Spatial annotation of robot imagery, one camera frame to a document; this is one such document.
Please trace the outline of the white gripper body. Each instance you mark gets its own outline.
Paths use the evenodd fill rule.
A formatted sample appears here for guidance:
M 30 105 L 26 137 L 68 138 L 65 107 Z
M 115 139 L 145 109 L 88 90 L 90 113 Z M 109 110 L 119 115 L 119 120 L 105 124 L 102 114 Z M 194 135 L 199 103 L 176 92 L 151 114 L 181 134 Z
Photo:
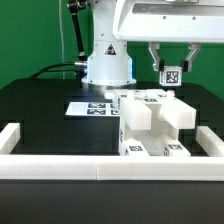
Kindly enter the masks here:
M 116 39 L 224 43 L 224 0 L 117 0 Z

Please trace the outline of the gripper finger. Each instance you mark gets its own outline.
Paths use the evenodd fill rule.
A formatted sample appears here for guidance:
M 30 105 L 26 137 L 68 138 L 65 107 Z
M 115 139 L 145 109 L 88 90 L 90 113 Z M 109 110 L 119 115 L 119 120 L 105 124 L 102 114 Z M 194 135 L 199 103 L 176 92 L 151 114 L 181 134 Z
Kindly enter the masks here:
M 190 72 L 192 70 L 192 64 L 201 50 L 200 43 L 189 43 L 189 53 L 187 57 L 181 61 L 181 67 L 183 72 Z
M 149 52 L 153 58 L 153 69 L 155 71 L 163 71 L 164 70 L 164 60 L 160 58 L 159 54 L 158 54 L 158 50 L 160 48 L 160 44 L 159 43 L 155 43 L 155 42 L 150 42 L 149 43 Z

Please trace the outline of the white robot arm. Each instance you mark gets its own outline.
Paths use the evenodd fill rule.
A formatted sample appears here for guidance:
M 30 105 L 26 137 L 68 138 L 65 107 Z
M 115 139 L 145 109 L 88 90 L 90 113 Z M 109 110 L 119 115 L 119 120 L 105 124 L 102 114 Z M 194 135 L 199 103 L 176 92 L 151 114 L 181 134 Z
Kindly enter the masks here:
M 93 52 L 82 83 L 100 88 L 133 85 L 129 41 L 147 42 L 162 86 L 179 86 L 203 43 L 224 43 L 224 0 L 87 0 L 93 12 Z M 167 66 L 162 42 L 187 43 L 179 66 Z

